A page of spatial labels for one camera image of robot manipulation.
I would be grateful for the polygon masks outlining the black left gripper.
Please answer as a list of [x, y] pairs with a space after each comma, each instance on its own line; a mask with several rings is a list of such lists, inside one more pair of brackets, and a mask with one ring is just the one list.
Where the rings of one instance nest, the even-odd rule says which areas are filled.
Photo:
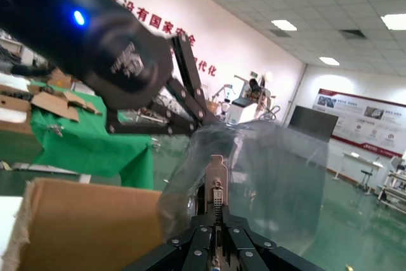
[[114, 0], [1, 0], [1, 28], [112, 110], [145, 107], [172, 76], [168, 41]]

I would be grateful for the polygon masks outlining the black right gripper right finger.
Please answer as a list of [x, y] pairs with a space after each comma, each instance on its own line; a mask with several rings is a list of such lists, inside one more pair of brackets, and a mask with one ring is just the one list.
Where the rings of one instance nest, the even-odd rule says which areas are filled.
[[221, 246], [231, 270], [321, 270], [250, 229], [248, 221], [222, 207]]

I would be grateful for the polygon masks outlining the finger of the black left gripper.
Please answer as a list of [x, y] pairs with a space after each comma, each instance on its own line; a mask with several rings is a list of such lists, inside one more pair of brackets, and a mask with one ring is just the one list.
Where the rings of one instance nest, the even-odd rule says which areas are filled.
[[198, 106], [183, 106], [189, 113], [191, 119], [182, 117], [172, 110], [156, 102], [147, 105], [147, 110], [158, 113], [167, 122], [159, 124], [153, 123], [121, 123], [118, 119], [118, 111], [107, 109], [105, 129], [109, 134], [134, 134], [134, 135], [191, 135], [198, 125], [203, 122], [204, 111]]
[[207, 107], [188, 36], [173, 36], [168, 42], [178, 64], [182, 82], [172, 77], [167, 82], [166, 89], [198, 125], [218, 123], [218, 118]]

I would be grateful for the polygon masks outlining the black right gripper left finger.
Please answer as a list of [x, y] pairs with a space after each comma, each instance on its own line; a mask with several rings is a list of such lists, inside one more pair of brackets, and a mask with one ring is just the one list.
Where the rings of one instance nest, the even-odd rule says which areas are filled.
[[190, 228], [169, 238], [124, 270], [209, 270], [215, 236], [214, 215], [198, 215], [191, 219]]

